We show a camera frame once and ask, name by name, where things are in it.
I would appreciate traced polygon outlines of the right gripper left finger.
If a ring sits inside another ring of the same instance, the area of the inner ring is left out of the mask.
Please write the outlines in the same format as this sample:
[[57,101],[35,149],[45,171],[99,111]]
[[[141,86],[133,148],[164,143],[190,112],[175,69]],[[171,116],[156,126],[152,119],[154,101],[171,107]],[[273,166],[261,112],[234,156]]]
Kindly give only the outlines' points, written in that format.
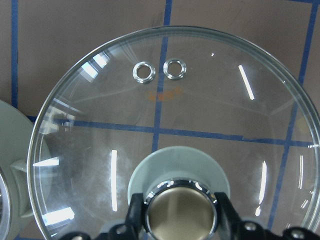
[[131,196],[128,212],[125,218],[126,239],[139,240],[145,229],[145,199],[143,193],[134,193]]

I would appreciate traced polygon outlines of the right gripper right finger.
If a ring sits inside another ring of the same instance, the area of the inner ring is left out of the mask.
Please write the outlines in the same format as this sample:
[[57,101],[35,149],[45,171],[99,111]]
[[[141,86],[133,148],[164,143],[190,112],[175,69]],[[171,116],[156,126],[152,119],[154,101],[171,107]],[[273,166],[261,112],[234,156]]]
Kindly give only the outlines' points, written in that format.
[[236,235],[238,226],[242,222],[239,214],[236,212],[226,193],[215,192],[214,196],[217,200],[218,234]]

